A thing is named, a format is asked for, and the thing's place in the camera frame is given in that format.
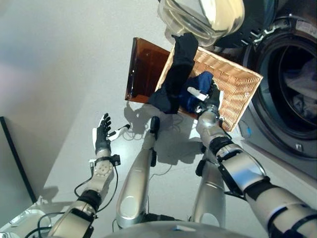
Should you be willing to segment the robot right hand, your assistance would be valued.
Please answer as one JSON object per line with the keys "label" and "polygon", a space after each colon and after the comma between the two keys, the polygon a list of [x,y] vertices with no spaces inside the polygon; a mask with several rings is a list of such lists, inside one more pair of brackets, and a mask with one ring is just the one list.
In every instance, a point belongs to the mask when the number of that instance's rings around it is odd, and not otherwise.
{"label": "robot right hand", "polygon": [[211,85],[207,94],[201,93],[194,87],[188,87],[187,91],[198,99],[198,103],[194,106],[194,113],[199,117],[204,112],[211,112],[215,117],[220,118],[219,108],[223,99],[223,91],[220,91],[218,86],[214,83]]}

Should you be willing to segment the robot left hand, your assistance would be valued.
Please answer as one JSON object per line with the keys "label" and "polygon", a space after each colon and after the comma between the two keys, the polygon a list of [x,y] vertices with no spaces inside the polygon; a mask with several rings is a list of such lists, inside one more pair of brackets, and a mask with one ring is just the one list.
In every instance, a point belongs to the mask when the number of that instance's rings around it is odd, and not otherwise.
{"label": "robot left hand", "polygon": [[98,127],[92,129],[93,145],[95,154],[97,155],[102,150],[111,150],[110,143],[122,134],[128,131],[129,124],[120,127],[117,130],[110,132],[111,130],[111,118],[108,113],[104,114],[100,119]]}

